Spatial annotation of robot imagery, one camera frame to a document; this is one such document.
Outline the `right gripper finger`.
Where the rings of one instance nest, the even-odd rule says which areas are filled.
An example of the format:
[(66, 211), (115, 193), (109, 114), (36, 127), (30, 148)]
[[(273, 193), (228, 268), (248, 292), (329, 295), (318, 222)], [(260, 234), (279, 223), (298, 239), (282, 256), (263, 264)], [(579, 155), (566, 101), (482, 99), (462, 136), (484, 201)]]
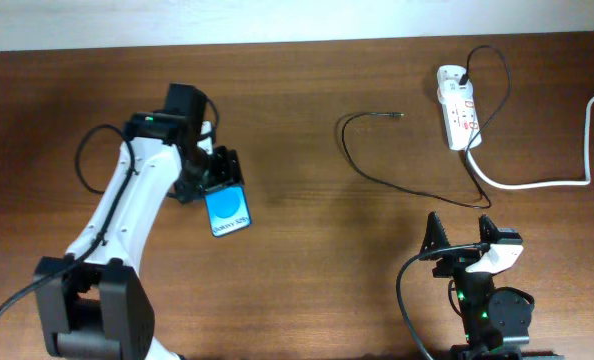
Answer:
[(478, 225), (481, 243), (496, 244), (499, 241), (499, 230), (488, 215), (481, 215)]
[(431, 212), (427, 217), (426, 231), (420, 254), (425, 256), (442, 256), (450, 247), (445, 229), (436, 212)]

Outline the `blue Samsung Galaxy smartphone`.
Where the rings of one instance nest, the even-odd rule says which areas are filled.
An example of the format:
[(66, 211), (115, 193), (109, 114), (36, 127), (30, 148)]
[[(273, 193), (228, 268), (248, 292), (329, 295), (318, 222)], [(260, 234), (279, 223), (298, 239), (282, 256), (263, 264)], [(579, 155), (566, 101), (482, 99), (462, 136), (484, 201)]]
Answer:
[(245, 191), (231, 186), (205, 197), (212, 235), (223, 237), (243, 230), (252, 224)]

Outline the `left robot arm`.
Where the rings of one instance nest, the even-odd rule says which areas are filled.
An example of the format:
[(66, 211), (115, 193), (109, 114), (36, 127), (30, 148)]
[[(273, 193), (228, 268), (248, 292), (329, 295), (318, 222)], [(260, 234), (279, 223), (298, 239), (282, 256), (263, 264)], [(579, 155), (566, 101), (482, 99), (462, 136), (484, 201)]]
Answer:
[(125, 123), (116, 169), (85, 229), (61, 257), (34, 272), (47, 352), (63, 359), (176, 359), (155, 337), (140, 279), (146, 243), (165, 199), (202, 201), (210, 231), (249, 227), (237, 153), (215, 146), (215, 105), (193, 85), (172, 83), (162, 108)]

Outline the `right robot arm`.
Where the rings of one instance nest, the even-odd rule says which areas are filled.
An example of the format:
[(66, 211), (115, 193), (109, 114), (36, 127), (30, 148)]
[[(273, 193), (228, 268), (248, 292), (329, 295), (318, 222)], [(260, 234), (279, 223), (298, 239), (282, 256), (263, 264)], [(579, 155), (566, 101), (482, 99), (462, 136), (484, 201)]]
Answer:
[(430, 213), (420, 249), (423, 261), (434, 261), (435, 278), (448, 278), (457, 298), (466, 343), (450, 349), (453, 359), (520, 359), (529, 342), (528, 328), (535, 300), (513, 288), (497, 287), (493, 277), (510, 269), (523, 252), (523, 239), (511, 228), (499, 228), (483, 215), (480, 241), (452, 246), (438, 215)]

